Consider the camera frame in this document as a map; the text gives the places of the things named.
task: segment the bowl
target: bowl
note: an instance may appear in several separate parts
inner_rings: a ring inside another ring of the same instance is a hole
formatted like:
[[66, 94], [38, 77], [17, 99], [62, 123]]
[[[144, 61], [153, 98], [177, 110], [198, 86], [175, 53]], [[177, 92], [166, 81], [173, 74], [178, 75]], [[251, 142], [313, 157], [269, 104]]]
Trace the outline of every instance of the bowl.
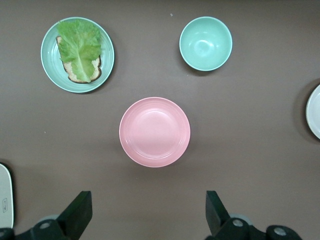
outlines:
[[[63, 21], [85, 20], [99, 28], [101, 34], [101, 76], [90, 83], [76, 83], [68, 79], [56, 42], [57, 25]], [[72, 93], [87, 93], [101, 86], [109, 77], [115, 61], [115, 50], [107, 32], [96, 22], [84, 17], [68, 17], [55, 23], [45, 34], [41, 44], [41, 63], [46, 75], [58, 87]]]
[[150, 168], [172, 164], [186, 151], [190, 124], [184, 111], [162, 97], [147, 97], [124, 113], [119, 138], [125, 153]]
[[211, 16], [198, 17], [183, 29], [179, 47], [182, 58], [192, 68], [212, 71], [221, 67], [232, 50], [232, 36], [227, 26]]
[[307, 101], [305, 116], [309, 128], [320, 139], [320, 85], [313, 90]]

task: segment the pink plate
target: pink plate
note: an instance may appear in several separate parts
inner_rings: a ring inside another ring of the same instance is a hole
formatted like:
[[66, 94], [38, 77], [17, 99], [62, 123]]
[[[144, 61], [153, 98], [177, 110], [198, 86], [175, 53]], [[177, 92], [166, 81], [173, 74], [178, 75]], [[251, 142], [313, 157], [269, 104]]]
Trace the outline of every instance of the pink plate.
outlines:
[[174, 102], [148, 97], [124, 113], [119, 136], [125, 153], [136, 163], [159, 168], [175, 162], [187, 149], [190, 125]]

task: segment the mint green bowl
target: mint green bowl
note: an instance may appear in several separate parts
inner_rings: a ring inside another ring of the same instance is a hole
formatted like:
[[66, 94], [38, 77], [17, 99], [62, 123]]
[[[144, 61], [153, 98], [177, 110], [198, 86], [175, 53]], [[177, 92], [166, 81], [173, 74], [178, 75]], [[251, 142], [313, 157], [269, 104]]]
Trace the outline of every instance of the mint green bowl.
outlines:
[[[101, 76], [90, 83], [76, 83], [68, 78], [64, 70], [60, 53], [56, 42], [59, 35], [57, 25], [63, 21], [75, 21], [77, 19], [86, 20], [93, 23], [100, 29], [101, 34]], [[107, 32], [97, 23], [83, 17], [68, 17], [55, 23], [45, 34], [41, 44], [41, 62], [43, 69], [49, 79], [58, 87], [72, 93], [87, 93], [101, 86], [109, 77], [115, 62], [115, 50]]]
[[221, 67], [232, 50], [232, 36], [227, 26], [211, 16], [198, 17], [183, 29], [179, 47], [184, 61], [199, 71]]

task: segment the table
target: table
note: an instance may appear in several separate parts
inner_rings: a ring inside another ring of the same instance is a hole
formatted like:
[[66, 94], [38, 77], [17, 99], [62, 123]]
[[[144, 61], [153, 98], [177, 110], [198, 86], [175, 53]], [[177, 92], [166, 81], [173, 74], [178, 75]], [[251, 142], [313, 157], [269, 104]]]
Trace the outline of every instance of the table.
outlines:
[[[201, 16], [233, 39], [211, 72], [179, 51]], [[41, 64], [44, 35], [68, 17], [100, 24], [115, 49], [110, 77], [87, 94], [58, 88]], [[90, 190], [82, 240], [202, 240], [215, 190], [261, 231], [319, 239], [320, 141], [305, 116], [320, 84], [319, 1], [2, 0], [0, 22], [0, 162], [13, 172], [17, 234]], [[186, 152], [167, 167], [138, 165], [120, 144], [123, 114], [146, 97], [175, 102], [190, 122]]]

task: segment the green lettuce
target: green lettuce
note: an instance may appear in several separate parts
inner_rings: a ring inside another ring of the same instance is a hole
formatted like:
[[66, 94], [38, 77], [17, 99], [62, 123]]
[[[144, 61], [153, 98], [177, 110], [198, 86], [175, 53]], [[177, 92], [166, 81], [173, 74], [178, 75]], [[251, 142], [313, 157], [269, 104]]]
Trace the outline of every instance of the green lettuce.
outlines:
[[71, 62], [77, 79], [91, 82], [95, 68], [92, 61], [101, 54], [100, 30], [93, 23], [77, 19], [57, 25], [62, 40], [58, 49], [63, 63]]

